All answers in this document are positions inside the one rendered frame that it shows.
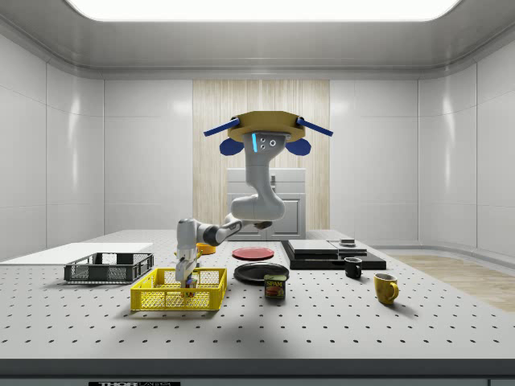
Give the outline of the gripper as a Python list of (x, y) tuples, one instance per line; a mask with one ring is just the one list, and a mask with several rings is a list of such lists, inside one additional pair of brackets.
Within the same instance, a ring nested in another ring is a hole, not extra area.
[(193, 270), (196, 268), (196, 259), (186, 260), (181, 258), (175, 267), (175, 279), (182, 288), (186, 287), (187, 280), (192, 275)]

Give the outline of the yellow basket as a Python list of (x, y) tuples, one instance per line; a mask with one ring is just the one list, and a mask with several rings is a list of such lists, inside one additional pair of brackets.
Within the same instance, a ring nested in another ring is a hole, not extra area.
[[(227, 288), (227, 269), (197, 268), (196, 289), (182, 288), (173, 268), (153, 269), (130, 288), (131, 310), (219, 310)], [(184, 292), (196, 292), (186, 298)]]

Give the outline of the black plate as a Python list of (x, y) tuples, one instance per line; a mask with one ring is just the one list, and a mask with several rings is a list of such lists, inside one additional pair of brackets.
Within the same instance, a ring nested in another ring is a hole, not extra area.
[(238, 281), (250, 285), (263, 285), (265, 275), (283, 275), (288, 279), (289, 270), (283, 265), (263, 261), (239, 265), (234, 270)]

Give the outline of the red plate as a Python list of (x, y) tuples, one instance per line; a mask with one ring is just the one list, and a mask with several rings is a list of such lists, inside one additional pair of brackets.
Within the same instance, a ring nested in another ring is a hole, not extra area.
[(265, 261), (274, 256), (274, 251), (264, 247), (244, 247), (234, 249), (232, 256), (241, 261)]

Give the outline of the dark grey basket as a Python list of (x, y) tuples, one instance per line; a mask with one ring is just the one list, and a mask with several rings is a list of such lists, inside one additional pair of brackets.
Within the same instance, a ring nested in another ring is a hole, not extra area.
[(87, 284), (131, 283), (151, 270), (152, 253), (93, 253), (64, 266), (64, 280)]

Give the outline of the flat-sided can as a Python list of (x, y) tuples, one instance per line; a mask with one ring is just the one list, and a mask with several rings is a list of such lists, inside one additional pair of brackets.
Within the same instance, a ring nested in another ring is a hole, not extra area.
[(265, 275), (265, 296), (267, 298), (284, 299), (286, 290), (286, 280), (287, 277), (285, 275)]

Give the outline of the white cabinet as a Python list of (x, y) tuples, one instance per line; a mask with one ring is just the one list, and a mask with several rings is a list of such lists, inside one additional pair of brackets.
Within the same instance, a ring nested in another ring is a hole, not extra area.
[[(263, 230), (246, 226), (229, 240), (293, 240), (304, 239), (306, 233), (306, 195), (304, 168), (270, 168), (270, 184), (285, 204), (285, 214)], [(233, 199), (253, 195), (256, 191), (245, 182), (244, 168), (227, 169), (227, 204)]]

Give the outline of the white board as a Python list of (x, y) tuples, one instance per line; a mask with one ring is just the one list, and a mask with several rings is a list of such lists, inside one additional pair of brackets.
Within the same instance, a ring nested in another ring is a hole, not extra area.
[(152, 243), (71, 243), (0, 262), (0, 265), (66, 265), (93, 253), (137, 253)]

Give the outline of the black stove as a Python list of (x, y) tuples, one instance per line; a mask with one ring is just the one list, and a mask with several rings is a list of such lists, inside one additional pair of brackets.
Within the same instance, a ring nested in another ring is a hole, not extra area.
[(362, 269), (386, 269), (386, 261), (361, 244), (345, 247), (333, 240), (284, 240), (291, 269), (344, 269), (345, 257), (362, 260)]

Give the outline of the drone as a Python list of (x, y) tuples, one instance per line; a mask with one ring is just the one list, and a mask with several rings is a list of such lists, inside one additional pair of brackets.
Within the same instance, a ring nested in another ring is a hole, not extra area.
[(223, 155), (234, 155), (244, 149), (244, 134), (256, 132), (285, 133), (286, 148), (295, 155), (305, 156), (311, 151), (311, 144), (304, 139), (305, 129), (313, 129), (331, 137), (333, 132), (306, 121), (293, 113), (283, 111), (253, 111), (232, 117), (231, 120), (216, 128), (204, 131), (204, 136), (228, 130), (228, 138), (220, 144)]

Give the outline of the yellow mug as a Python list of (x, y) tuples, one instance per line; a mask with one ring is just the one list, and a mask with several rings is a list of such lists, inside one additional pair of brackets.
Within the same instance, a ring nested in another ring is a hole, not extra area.
[(376, 273), (374, 285), (379, 302), (391, 305), (399, 295), (398, 279), (387, 273)]

